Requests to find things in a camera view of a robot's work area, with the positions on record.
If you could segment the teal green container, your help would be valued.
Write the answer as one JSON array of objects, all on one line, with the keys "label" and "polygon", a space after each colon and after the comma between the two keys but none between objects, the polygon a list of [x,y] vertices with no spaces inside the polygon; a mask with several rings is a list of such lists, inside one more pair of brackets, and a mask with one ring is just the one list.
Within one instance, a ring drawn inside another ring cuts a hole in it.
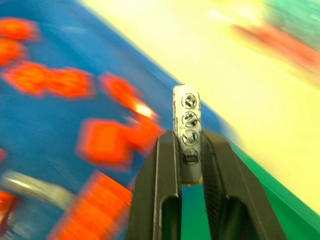
[{"label": "teal green container", "polygon": [[263,3],[268,23],[311,45],[320,42],[320,0],[263,0]]}]

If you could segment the blue plastic bin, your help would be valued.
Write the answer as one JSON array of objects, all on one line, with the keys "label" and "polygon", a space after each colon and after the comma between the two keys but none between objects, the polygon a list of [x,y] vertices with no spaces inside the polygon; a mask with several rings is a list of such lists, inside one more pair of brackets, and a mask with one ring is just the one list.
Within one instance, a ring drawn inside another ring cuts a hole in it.
[{"label": "blue plastic bin", "polygon": [[149,59],[77,0],[0,0],[0,18],[34,21],[40,39],[26,44],[27,58],[50,68],[73,67],[93,76],[90,98],[64,99],[20,93],[0,71],[0,148],[7,156],[0,179],[8,170],[82,190],[98,169],[76,153],[79,131],[89,118],[127,124],[131,113],[102,92],[98,77],[111,72],[129,80],[159,115],[164,129],[173,127],[172,89],[183,79]]}]

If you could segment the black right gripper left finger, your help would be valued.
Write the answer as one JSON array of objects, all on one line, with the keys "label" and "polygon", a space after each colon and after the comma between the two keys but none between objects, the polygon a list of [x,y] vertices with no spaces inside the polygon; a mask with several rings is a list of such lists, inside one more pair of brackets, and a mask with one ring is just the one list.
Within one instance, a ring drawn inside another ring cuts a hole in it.
[{"label": "black right gripper left finger", "polygon": [[168,130],[135,178],[124,240],[181,240],[181,226],[179,147]]}]

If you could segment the red plastic container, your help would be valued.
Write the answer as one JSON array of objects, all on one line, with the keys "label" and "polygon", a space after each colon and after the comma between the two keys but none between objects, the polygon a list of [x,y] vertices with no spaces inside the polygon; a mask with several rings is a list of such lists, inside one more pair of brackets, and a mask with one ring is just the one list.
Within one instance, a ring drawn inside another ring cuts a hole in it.
[{"label": "red plastic container", "polygon": [[232,30],[251,37],[287,60],[320,77],[320,51],[267,23],[256,25],[232,24]]}]

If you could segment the white battery with printed icons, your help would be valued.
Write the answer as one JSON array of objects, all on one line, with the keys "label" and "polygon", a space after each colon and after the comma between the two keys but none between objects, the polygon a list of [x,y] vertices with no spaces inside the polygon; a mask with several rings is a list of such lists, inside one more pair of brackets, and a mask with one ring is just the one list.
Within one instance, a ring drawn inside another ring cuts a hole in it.
[{"label": "white battery with printed icons", "polygon": [[172,89],[173,132],[180,148],[180,174],[183,184],[202,182],[200,161],[202,132],[201,100],[196,89],[186,84]]}]

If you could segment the silver grey battery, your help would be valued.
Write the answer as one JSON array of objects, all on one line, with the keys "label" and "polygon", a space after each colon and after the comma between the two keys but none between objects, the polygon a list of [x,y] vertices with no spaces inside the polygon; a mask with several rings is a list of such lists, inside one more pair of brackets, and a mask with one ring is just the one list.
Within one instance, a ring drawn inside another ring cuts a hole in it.
[{"label": "silver grey battery", "polygon": [[68,209],[76,198],[64,187],[13,170],[7,170],[2,175],[1,184],[13,192],[53,204],[63,210]]}]

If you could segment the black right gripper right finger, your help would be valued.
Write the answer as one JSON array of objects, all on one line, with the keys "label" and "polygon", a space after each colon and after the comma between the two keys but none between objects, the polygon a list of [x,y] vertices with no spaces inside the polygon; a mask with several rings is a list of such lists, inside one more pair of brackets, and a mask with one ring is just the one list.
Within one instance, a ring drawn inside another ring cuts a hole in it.
[{"label": "black right gripper right finger", "polygon": [[200,161],[212,240],[288,240],[261,182],[224,137],[203,130]]}]

